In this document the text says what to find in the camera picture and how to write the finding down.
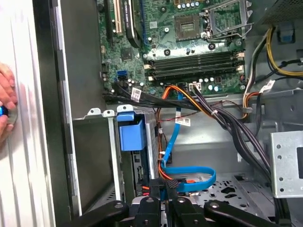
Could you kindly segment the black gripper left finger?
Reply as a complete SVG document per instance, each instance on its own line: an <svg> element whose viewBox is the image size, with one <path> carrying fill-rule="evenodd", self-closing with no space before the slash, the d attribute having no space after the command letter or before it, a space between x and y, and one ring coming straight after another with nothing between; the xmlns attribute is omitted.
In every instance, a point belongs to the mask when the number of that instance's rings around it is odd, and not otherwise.
<svg viewBox="0 0 303 227"><path fill-rule="evenodd" d="M149 195L134 198L131 205L111 201L63 227L159 227L163 179L150 180Z"/></svg>

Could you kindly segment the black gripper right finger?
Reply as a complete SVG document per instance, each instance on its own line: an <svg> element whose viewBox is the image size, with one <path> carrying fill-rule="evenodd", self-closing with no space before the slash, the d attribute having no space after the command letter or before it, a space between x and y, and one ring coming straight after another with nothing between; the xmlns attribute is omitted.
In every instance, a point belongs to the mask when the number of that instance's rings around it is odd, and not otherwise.
<svg viewBox="0 0 303 227"><path fill-rule="evenodd" d="M210 200L200 206L188 197L178 196L177 181L166 181L169 214L178 227L277 227L278 225L238 209L226 202Z"/></svg>

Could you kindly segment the person hand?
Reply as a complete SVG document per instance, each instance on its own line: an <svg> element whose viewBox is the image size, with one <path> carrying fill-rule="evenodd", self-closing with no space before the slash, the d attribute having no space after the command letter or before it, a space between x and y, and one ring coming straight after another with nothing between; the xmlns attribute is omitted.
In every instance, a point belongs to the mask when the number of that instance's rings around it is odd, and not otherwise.
<svg viewBox="0 0 303 227"><path fill-rule="evenodd" d="M0 106L8 110L16 108L17 94L15 92L15 78L11 69L4 63L0 64ZM8 116L0 116L0 146L4 144L14 125L8 122Z"/></svg>

